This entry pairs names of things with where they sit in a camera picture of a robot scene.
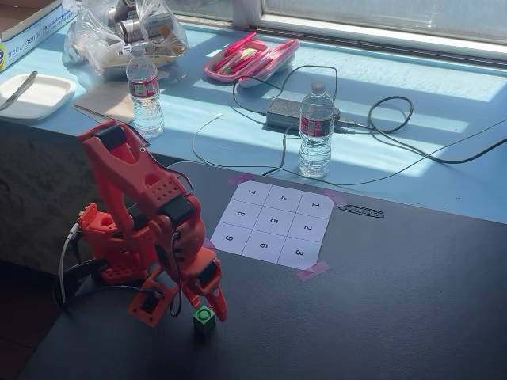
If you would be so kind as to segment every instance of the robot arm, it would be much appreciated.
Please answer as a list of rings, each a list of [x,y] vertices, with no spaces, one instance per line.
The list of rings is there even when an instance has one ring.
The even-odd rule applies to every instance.
[[[78,136],[90,160],[97,189],[108,213],[90,204],[78,222],[93,250],[105,258],[106,283],[144,279],[143,289],[128,311],[148,325],[156,325],[181,293],[194,308],[204,296],[224,321],[227,305],[220,290],[220,262],[202,247],[205,229],[200,203],[178,180],[182,174],[159,165],[132,127],[110,121]],[[126,208],[124,195],[135,202]],[[147,275],[147,269],[157,263]],[[166,272],[172,287],[157,281]]]

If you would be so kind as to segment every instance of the power adapter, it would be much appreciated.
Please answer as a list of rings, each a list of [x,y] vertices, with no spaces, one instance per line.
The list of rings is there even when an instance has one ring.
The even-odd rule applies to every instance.
[[[301,113],[301,102],[290,101],[289,99],[276,98],[273,100],[266,113],[266,124],[270,127],[283,129],[284,131],[291,125],[299,123]],[[337,133],[354,134],[348,131],[347,127],[364,127],[355,121],[346,119],[340,115],[338,108],[334,109],[334,131]]]

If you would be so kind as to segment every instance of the paper grid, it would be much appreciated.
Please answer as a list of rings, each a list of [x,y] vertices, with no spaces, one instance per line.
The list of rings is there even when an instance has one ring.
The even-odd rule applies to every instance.
[[[317,262],[334,202],[327,196],[248,181],[212,236],[217,249],[306,269]]]

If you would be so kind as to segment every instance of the cardboard box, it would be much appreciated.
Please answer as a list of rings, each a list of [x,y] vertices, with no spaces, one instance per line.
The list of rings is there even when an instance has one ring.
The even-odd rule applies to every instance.
[[[62,8],[62,0],[0,0],[0,71],[74,16]]]

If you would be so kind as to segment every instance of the table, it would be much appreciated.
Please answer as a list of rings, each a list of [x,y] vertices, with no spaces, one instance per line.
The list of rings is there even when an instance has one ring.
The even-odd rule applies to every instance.
[[[172,169],[192,181],[211,236],[237,173],[188,162]],[[384,218],[335,206],[320,253],[329,271],[302,283],[292,268],[217,252],[228,315],[206,339],[194,335],[188,303],[152,329],[127,314],[131,293],[82,298],[18,379],[507,377],[507,227],[342,196]]]

